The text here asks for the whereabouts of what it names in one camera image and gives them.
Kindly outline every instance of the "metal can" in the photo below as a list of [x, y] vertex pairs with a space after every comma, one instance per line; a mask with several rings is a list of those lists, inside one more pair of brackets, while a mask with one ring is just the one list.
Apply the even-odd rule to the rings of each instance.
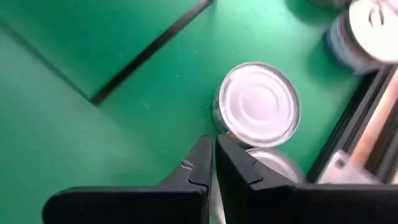
[[286, 142], [300, 121], [297, 92], [288, 78], [261, 62], [233, 68], [213, 102], [218, 129], [241, 147]]
[[369, 0], [352, 3], [349, 11], [337, 18], [324, 36], [329, 55], [355, 75], [376, 71], [384, 63], [398, 62], [395, 31], [398, 16], [390, 6], [382, 7], [383, 4], [384, 1]]
[[325, 9], [342, 9], [348, 6], [351, 2], [351, 0], [309, 0], [309, 1]]
[[[298, 166], [278, 150], [272, 148], [254, 148], [247, 150], [246, 152], [268, 168], [276, 171], [291, 181], [296, 183], [305, 182], [305, 177]], [[212, 180], [210, 202], [212, 219], [214, 219], [218, 224], [225, 224], [224, 206], [217, 176], [214, 176]]]

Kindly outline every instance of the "green table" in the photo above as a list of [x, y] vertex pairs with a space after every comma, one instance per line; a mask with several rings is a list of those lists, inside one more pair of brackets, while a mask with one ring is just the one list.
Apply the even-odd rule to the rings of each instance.
[[[138, 45], [144, 48], [161, 30], [143, 34], [147, 41], [125, 35], [93, 41], [95, 35], [113, 28], [112, 23], [100, 26], [83, 11], [72, 17], [73, 10], [65, 6], [68, 1], [52, 3], [59, 5], [59, 16], [47, 21], [51, 17], [43, 18], [40, 7], [27, 11], [27, 2], [34, 5], [28, 0], [8, 1], [7, 10], [0, 6], [0, 15], [87, 95], [128, 63], [141, 50]], [[101, 5], [69, 2], [85, 9], [91, 9], [88, 2]], [[124, 9], [121, 2], [127, 4], [103, 3], [101, 12], [119, 15], [112, 9]], [[32, 21], [20, 17], [28, 12]], [[307, 172], [360, 81], [331, 63], [323, 51], [320, 39], [335, 16], [306, 1], [216, 1], [99, 108], [0, 29], [0, 223], [41, 223], [44, 202], [67, 187], [157, 184], [202, 134], [215, 136], [211, 101], [216, 89], [230, 69], [248, 61], [277, 67], [297, 87], [300, 126], [279, 148]], [[74, 21], [66, 26], [69, 37], [61, 35], [62, 29], [57, 33], [48, 28], [65, 19]], [[87, 39], [73, 34], [83, 31]], [[104, 49], [108, 56], [122, 49], [126, 58], [85, 57], [80, 47], [87, 45]]]
[[198, 0], [0, 0], [0, 18], [93, 96]]

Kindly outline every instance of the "green surface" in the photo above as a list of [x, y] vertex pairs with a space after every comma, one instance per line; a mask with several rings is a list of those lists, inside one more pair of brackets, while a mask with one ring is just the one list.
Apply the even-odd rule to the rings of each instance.
[[42, 223], [45, 201], [68, 187], [156, 185], [178, 166], [153, 158], [1, 27], [0, 105], [2, 224]]
[[360, 81], [324, 53], [321, 37], [335, 16], [306, 1], [300, 11], [290, 1], [216, 1], [102, 109], [154, 157], [178, 160], [201, 134], [216, 133], [211, 102], [228, 71], [262, 61], [297, 87], [301, 122], [279, 148], [308, 172]]
[[0, 18], [92, 96], [197, 2], [0, 0]]

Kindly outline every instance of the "can lid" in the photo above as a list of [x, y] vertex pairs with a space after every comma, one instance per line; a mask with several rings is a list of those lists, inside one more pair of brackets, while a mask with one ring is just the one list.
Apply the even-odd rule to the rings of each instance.
[[391, 0], [359, 0], [349, 7], [355, 39], [374, 59], [398, 62], [398, 8]]
[[268, 168], [283, 175], [289, 180], [296, 183], [302, 183], [304, 181], [300, 169], [278, 150], [272, 148], [254, 148], [247, 150], [247, 152]]
[[290, 81], [263, 63], [232, 69], [220, 88], [220, 112], [231, 132], [254, 147], [288, 140], [297, 128], [300, 105]]

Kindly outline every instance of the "tin can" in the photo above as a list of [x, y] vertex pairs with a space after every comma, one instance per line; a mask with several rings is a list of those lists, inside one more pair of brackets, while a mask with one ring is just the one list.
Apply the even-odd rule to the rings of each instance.
[[233, 68], [213, 101], [218, 129], [244, 148], [286, 142], [300, 121], [297, 92], [288, 78], [261, 62]]
[[[391, 14], [393, 12], [387, 5], [381, 7], [369, 0], [352, 3], [349, 11], [337, 18], [326, 32], [326, 51], [355, 75], [374, 72], [385, 63], [397, 63], [398, 34], [394, 29], [398, 22], [391, 21], [398, 19], [398, 16], [395, 14], [392, 19]], [[381, 25], [387, 18], [389, 26], [395, 24], [394, 28]]]
[[[247, 150], [252, 157], [266, 165], [268, 168], [276, 171], [280, 175], [290, 179], [295, 183], [305, 182], [302, 171], [288, 157], [276, 149], [272, 148], [254, 148]], [[224, 206], [221, 198], [220, 186], [217, 176], [213, 177], [211, 182], [210, 211], [211, 218], [218, 224], [225, 224]]]
[[342, 9], [348, 6], [351, 2], [351, 0], [309, 0], [309, 1], [325, 9]]

